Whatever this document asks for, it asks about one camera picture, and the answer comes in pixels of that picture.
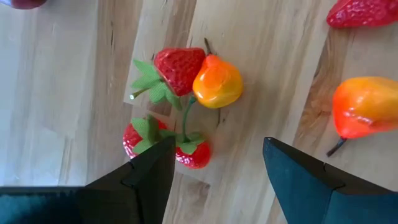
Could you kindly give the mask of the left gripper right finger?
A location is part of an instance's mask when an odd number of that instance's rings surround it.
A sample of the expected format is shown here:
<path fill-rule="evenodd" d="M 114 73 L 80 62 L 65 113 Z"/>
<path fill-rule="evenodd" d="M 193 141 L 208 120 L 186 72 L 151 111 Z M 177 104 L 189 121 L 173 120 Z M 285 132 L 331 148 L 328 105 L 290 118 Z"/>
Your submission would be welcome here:
<path fill-rule="evenodd" d="M 398 192 L 266 137 L 267 175 L 288 224 L 398 224 Z"/>

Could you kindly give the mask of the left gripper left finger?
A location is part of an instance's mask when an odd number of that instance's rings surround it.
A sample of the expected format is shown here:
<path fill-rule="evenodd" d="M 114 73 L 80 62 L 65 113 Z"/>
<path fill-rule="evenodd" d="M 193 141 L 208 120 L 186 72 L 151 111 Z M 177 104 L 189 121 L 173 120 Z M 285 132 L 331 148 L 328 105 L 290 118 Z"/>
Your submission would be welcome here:
<path fill-rule="evenodd" d="M 162 224 L 175 151 L 167 137 L 86 186 L 0 187 L 0 224 Z"/>

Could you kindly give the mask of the small orange fruit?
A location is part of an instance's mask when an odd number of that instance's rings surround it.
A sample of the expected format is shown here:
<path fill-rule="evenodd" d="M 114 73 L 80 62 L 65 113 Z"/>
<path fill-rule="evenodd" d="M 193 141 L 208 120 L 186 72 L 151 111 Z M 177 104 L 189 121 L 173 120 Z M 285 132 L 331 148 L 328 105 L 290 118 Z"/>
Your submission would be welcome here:
<path fill-rule="evenodd" d="M 233 64 L 211 51 L 207 38 L 204 38 L 204 42 L 208 54 L 193 82 L 193 93 L 203 106 L 222 108 L 234 103 L 242 95 L 243 78 Z"/>
<path fill-rule="evenodd" d="M 332 115 L 340 140 L 332 156 L 347 140 L 398 129 L 398 81 L 383 77 L 345 80 L 333 95 Z"/>

